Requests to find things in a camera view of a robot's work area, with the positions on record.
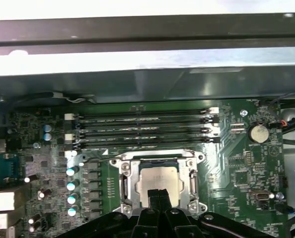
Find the screw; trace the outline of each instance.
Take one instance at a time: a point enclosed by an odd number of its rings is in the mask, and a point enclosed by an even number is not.
[[[204,218],[209,221],[214,219],[212,215],[205,215]]]
[[[285,13],[285,14],[283,14],[283,16],[284,17],[293,17],[294,15],[293,15],[293,13]]]
[[[123,213],[129,215],[131,213],[131,207],[127,206],[123,208]]]
[[[0,103],[4,103],[5,102],[5,99],[3,96],[0,96]]]
[[[241,115],[242,117],[245,117],[245,116],[248,115],[248,111],[247,111],[247,110],[241,110],[241,111],[240,111],[240,115]]]
[[[121,220],[122,219],[122,215],[121,214],[118,214],[118,215],[116,215],[114,218],[113,218],[114,220]]]
[[[148,213],[148,214],[154,214],[155,211],[154,211],[153,209],[148,209],[148,210],[147,210],[147,213]]]
[[[188,164],[188,166],[193,166],[193,161],[192,160],[189,160],[188,162],[187,162],[187,164]]]
[[[121,169],[122,170],[129,170],[130,169],[130,165],[128,163],[124,163],[124,164],[122,164]]]
[[[172,214],[178,214],[179,211],[178,211],[177,209],[172,209],[172,210],[171,210],[171,213],[172,213]]]

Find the small chip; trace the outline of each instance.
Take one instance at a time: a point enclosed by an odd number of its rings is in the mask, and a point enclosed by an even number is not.
[[[89,189],[94,190],[99,188],[100,183],[96,181],[91,181],[88,183]]]
[[[62,121],[56,122],[56,127],[63,127],[64,123]]]
[[[98,217],[100,217],[101,216],[101,212],[91,212],[90,213],[90,219],[96,219],[96,218],[98,218]]]
[[[89,193],[89,198],[90,199],[98,199],[100,198],[101,193],[99,191],[91,191]]]
[[[89,172],[88,173],[89,179],[98,179],[99,176],[100,176],[100,173],[99,172]]]
[[[58,187],[65,187],[65,181],[62,179],[57,180],[57,186]]]
[[[236,171],[235,172],[235,184],[246,185],[249,183],[248,171]]]
[[[58,145],[63,145],[65,143],[65,140],[63,138],[58,138],[57,139],[57,144]]]
[[[34,161],[34,157],[33,156],[25,156],[25,161],[26,162],[33,162]]]
[[[22,122],[20,123],[20,126],[21,126],[21,127],[28,127],[28,121],[22,121]]]
[[[90,202],[90,209],[99,209],[100,207],[101,207],[101,202],[98,202],[98,201]]]
[[[40,162],[40,165],[42,168],[48,167],[48,162],[47,161],[42,161]]]
[[[64,229],[64,230],[68,230],[68,229],[70,229],[70,222],[67,222],[67,223],[62,223],[62,228]]]
[[[99,163],[97,163],[97,162],[88,163],[88,169],[96,170],[98,168],[99,168]]]

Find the integrated circuit chip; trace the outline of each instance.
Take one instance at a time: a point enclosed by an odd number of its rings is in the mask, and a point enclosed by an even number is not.
[[[236,171],[235,172],[235,184],[247,185],[248,184],[248,171]]]
[[[143,207],[148,207],[148,190],[167,189],[173,207],[179,205],[181,187],[179,174],[175,167],[154,167],[141,170],[137,192]]]
[[[47,161],[42,161],[42,162],[40,162],[40,166],[42,168],[48,167],[48,162]]]

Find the electrolytic capacitor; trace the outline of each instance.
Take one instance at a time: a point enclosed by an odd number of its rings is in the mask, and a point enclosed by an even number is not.
[[[79,198],[79,195],[77,193],[73,193],[69,195],[69,197],[67,198],[67,203],[73,205],[76,203],[78,198]]]
[[[76,187],[78,187],[79,184],[80,184],[80,182],[79,182],[78,180],[73,180],[73,181],[67,183],[67,189],[68,189],[69,191],[74,191],[74,189],[75,189]]]
[[[28,220],[28,224],[33,225],[35,222],[37,222],[41,218],[40,214],[35,214]]]
[[[52,139],[52,135],[49,133],[45,133],[43,138],[45,141],[50,141]]]
[[[35,142],[35,143],[33,144],[33,148],[34,148],[34,149],[39,149],[40,147],[41,147],[41,145],[40,145],[39,142]]]
[[[76,215],[76,213],[79,211],[79,207],[77,205],[72,206],[70,209],[68,209],[68,215],[73,217]]]
[[[44,191],[40,191],[38,196],[40,198],[45,198],[45,197],[49,196],[50,194],[52,194],[52,191],[50,189],[47,189],[47,190],[44,190]]]
[[[277,200],[283,200],[285,198],[285,195],[281,192],[277,192],[276,199]]]
[[[78,173],[78,171],[79,171],[79,166],[73,166],[66,170],[66,174],[68,176],[73,176],[74,174]]]
[[[35,180],[38,180],[37,175],[30,175],[30,176],[24,178],[24,182],[26,182],[26,183],[33,182]]]
[[[37,221],[32,226],[29,227],[29,232],[35,232],[41,226],[41,222]]]
[[[48,133],[48,132],[51,132],[53,130],[53,128],[51,125],[44,125],[43,130],[44,130],[44,132]]]

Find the metal panel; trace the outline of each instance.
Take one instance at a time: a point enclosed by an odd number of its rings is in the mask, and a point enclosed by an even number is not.
[[[67,4],[62,1],[18,0],[0,2],[0,20],[45,19],[104,16],[177,15],[177,14],[239,14],[295,12],[295,0],[187,0],[136,1],[106,0],[89,3],[81,0]]]
[[[295,47],[0,56],[0,76],[295,65]]]
[[[93,17],[0,21],[0,46],[295,36],[295,14]]]

